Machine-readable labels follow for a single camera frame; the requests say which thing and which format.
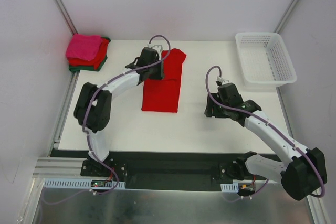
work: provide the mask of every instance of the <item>gray floor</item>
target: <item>gray floor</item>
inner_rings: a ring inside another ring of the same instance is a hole
[[[45,200],[64,199],[77,189],[45,189]],[[84,192],[55,206],[40,204],[33,223],[219,224],[311,223],[306,202],[269,184],[252,200],[227,203],[236,194],[192,191],[116,190],[105,196]]]

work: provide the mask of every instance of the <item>white wall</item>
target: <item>white wall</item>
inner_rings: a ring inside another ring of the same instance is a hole
[[[298,81],[281,88],[294,136],[327,162],[324,202],[336,223],[336,0],[302,0],[281,34]]]
[[[0,223],[17,223],[46,154],[70,72],[70,31],[53,0],[0,0]]]
[[[273,31],[291,0],[63,0],[79,33],[112,39],[234,41]]]

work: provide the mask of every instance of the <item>white table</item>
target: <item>white table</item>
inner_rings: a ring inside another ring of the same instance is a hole
[[[112,41],[108,60],[100,72],[81,71],[78,77],[64,130],[60,150],[88,150],[85,135],[73,116],[84,83],[101,83],[119,74],[131,63],[147,41]],[[166,49],[166,43],[160,42]],[[207,93],[205,74],[219,65],[223,77],[237,85],[244,100],[257,102],[270,119],[287,132],[276,89],[272,92],[250,92],[243,86],[236,44],[234,42],[172,41],[172,48],[187,54],[183,63],[178,113],[143,112],[143,85],[117,97],[111,106],[111,119],[105,130],[111,151],[191,152],[191,153],[257,153],[273,151],[246,128],[230,119],[206,118]],[[209,78],[212,92],[217,91],[214,70]]]

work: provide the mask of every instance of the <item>laundry basket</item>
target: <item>laundry basket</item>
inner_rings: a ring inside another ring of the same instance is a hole
[[[248,88],[275,88],[297,80],[282,37],[277,33],[239,33],[238,56]]]

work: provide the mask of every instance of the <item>pink folded shirt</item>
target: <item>pink folded shirt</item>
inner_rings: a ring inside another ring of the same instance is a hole
[[[68,59],[93,60],[97,55],[101,42],[102,40],[98,35],[85,36],[75,34],[68,45],[65,55]]]

